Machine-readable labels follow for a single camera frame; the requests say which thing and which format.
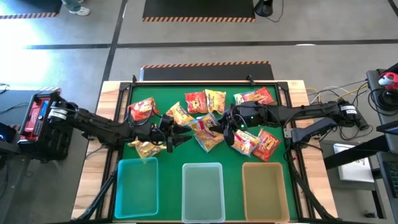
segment concrete floor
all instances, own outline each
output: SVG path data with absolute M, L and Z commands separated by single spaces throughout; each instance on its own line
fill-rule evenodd
M 118 43 L 398 39 L 398 16 L 387 0 L 285 0 L 279 23 L 257 17 L 253 24 L 142 23 L 144 1 L 127 2 Z M 274 2 L 276 18 L 281 1 Z M 112 42 L 122 0 L 87 0 L 85 5 L 92 10 L 88 17 L 71 15 L 62 7 L 60 15 L 52 19 L 0 20 L 2 33 L 10 34 L 0 35 L 0 83 L 59 86 L 64 98 L 94 111 L 109 48 L 91 49 L 89 45 Z M 22 50 L 26 45 L 45 45 L 48 50 Z M 71 45 L 72 49 L 59 49 L 57 45 Z M 77 45 L 87 49 L 78 49 Z M 138 75 L 142 65 L 268 60 L 275 79 L 304 80 L 307 87 L 321 90 L 364 80 L 367 70 L 387 68 L 398 58 L 398 44 L 282 46 L 284 43 L 278 42 L 274 45 L 118 48 L 109 80 L 131 80 L 131 75 Z M 325 95 L 323 99 L 332 100 L 333 96 Z M 359 109 L 369 124 L 379 125 L 366 97 L 359 99 Z M 378 135 L 373 132 L 359 141 Z M 340 137 L 332 133 L 328 139 L 340 140 Z M 29 170 L 34 176 L 23 181 L 12 204 L 15 209 L 7 215 L 6 223 L 67 221 L 86 145 L 87 141 L 75 131 L 70 156 L 58 168 L 33 162 Z M 365 210 L 374 210 L 369 192 L 333 189 L 333 196 L 339 217 L 345 220 L 391 221 L 362 217 Z

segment clear plastic bin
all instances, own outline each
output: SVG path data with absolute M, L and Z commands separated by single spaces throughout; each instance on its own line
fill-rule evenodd
M 118 185 L 114 216 L 133 218 L 159 211 L 157 159 L 123 159 L 118 164 Z
M 225 221 L 223 167 L 220 163 L 193 163 L 182 166 L 182 221 Z
M 282 165 L 245 162 L 242 167 L 244 214 L 249 222 L 289 222 Z

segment black floor mat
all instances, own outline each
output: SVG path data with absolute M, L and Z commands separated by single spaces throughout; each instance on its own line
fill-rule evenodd
M 145 65 L 140 80 L 274 80 L 271 65 L 259 62 L 191 63 L 174 65 Z
M 146 0 L 144 22 L 255 22 L 252 0 Z
M 61 6 L 61 0 L 1 0 L 0 19 L 54 17 Z

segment orange plastic bin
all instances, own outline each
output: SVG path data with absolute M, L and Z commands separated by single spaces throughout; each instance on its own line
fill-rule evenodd
M 242 166 L 244 214 L 249 222 L 288 222 L 282 165 L 245 162 Z

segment floor line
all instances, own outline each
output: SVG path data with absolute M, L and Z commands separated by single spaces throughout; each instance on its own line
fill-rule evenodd
M 114 58 L 114 55 L 116 52 L 116 47 L 117 47 L 118 40 L 119 40 L 119 35 L 120 35 L 121 28 L 122 28 L 124 11 L 126 10 L 126 6 L 127 6 L 127 0 L 122 0 L 120 10 L 119 10 L 118 20 L 117 20 L 116 26 L 114 28 L 111 48 L 109 50 L 108 58 L 106 59 L 105 69 L 104 69 L 104 73 L 103 73 L 102 80 L 101 80 L 101 86 L 99 88 L 98 99 L 97 99 L 95 111 L 98 108 L 98 102 L 100 101 L 100 95 L 101 95 L 103 83 L 104 83 L 104 81 L 109 80 L 109 75 L 111 74 L 113 58 Z M 101 199 L 99 206 L 97 208 L 97 212 L 95 214 L 95 218 L 101 218 L 102 211 L 103 211 L 103 205 L 104 205 L 104 199 Z
M 118 48 L 157 48 L 157 47 L 256 47 L 256 46 L 295 46 L 295 45 L 360 45 L 398 44 L 398 39 L 369 40 L 286 40 L 286 41 L 234 41 L 234 42 L 168 42 L 118 44 Z
M 29 50 L 57 50 L 57 49 L 107 49 L 111 44 L 53 44 L 53 45 L 26 45 L 23 49 Z
M 394 0 L 388 0 L 388 3 L 390 3 L 392 10 L 394 10 L 395 14 L 398 17 L 398 7 L 397 7 L 396 3 L 394 2 Z

